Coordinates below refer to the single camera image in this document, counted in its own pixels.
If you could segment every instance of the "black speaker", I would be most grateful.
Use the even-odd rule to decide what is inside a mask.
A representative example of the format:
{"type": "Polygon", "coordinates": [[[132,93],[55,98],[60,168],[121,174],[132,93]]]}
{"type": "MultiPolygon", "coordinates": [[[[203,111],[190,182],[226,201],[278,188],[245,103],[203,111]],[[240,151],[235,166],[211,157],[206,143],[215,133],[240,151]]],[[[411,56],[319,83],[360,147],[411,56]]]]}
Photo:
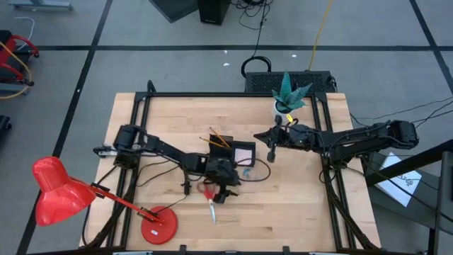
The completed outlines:
{"type": "Polygon", "coordinates": [[[201,22],[221,25],[229,4],[230,0],[198,0],[201,22]]]}

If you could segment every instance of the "red chair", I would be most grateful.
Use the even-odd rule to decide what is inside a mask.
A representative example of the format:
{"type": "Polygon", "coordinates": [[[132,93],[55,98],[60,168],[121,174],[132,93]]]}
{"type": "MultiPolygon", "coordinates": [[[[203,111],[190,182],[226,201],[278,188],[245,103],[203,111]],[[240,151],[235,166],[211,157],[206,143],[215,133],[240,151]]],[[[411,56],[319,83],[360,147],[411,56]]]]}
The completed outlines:
{"type": "MultiPolygon", "coordinates": [[[[39,57],[39,50],[28,39],[18,35],[12,35],[8,30],[0,30],[0,41],[12,51],[24,63],[28,62],[31,55],[39,57]],[[29,51],[15,52],[16,40],[21,40],[30,48],[29,51]]],[[[28,81],[22,74],[23,66],[17,62],[3,47],[0,46],[0,82],[19,83],[32,86],[33,83],[28,81]]]]}

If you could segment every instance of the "white pot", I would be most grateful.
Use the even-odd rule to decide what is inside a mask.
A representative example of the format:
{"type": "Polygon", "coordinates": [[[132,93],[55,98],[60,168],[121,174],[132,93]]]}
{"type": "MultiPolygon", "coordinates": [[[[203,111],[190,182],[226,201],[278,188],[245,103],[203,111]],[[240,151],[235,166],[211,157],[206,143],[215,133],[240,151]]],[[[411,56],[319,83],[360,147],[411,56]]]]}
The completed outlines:
{"type": "Polygon", "coordinates": [[[289,121],[288,121],[288,118],[286,118],[286,115],[287,115],[288,113],[291,114],[291,112],[288,112],[288,113],[281,113],[281,112],[279,112],[279,111],[277,110],[277,106],[276,106],[276,105],[277,105],[277,101],[274,101],[273,107],[272,107],[272,112],[271,112],[271,113],[272,113],[273,120],[275,120],[275,116],[276,116],[276,115],[279,115],[279,116],[282,117],[282,125],[288,124],[289,121]]]}

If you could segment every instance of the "pencil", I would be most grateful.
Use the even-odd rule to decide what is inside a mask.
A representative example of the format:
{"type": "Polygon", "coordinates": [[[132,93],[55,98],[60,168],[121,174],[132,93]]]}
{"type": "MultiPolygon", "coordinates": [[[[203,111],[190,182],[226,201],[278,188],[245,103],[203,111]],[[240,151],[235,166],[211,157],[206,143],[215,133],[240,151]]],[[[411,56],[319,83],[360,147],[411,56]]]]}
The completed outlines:
{"type": "Polygon", "coordinates": [[[215,146],[221,147],[221,148],[231,149],[231,148],[225,147],[225,146],[223,146],[223,145],[221,145],[221,144],[218,144],[218,143],[216,143],[216,142],[210,141],[210,140],[205,139],[205,138],[201,138],[201,137],[200,137],[200,139],[203,140],[203,141],[209,142],[210,144],[213,144],[213,145],[215,145],[215,146]]]}
{"type": "Polygon", "coordinates": [[[210,127],[210,130],[211,130],[212,132],[214,132],[214,134],[215,134],[215,135],[216,135],[216,136],[224,143],[225,146],[227,146],[228,148],[231,148],[231,147],[227,144],[227,142],[225,142],[225,140],[222,138],[222,136],[220,136],[217,132],[215,132],[215,130],[213,130],[212,127],[210,127]]]}

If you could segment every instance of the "lamp base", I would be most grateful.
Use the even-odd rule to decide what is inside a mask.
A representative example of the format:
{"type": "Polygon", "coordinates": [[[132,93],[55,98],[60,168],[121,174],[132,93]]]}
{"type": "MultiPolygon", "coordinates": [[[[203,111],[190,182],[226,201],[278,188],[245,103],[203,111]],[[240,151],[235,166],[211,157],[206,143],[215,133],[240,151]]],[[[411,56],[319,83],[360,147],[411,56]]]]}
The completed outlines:
{"type": "MultiPolygon", "coordinates": [[[[155,213],[164,208],[165,206],[156,206],[155,208],[152,208],[151,211],[155,213]]],[[[151,244],[164,244],[170,241],[175,236],[176,230],[178,229],[178,218],[172,209],[166,208],[159,212],[159,218],[165,223],[161,225],[145,219],[142,220],[143,238],[151,244]]]]}

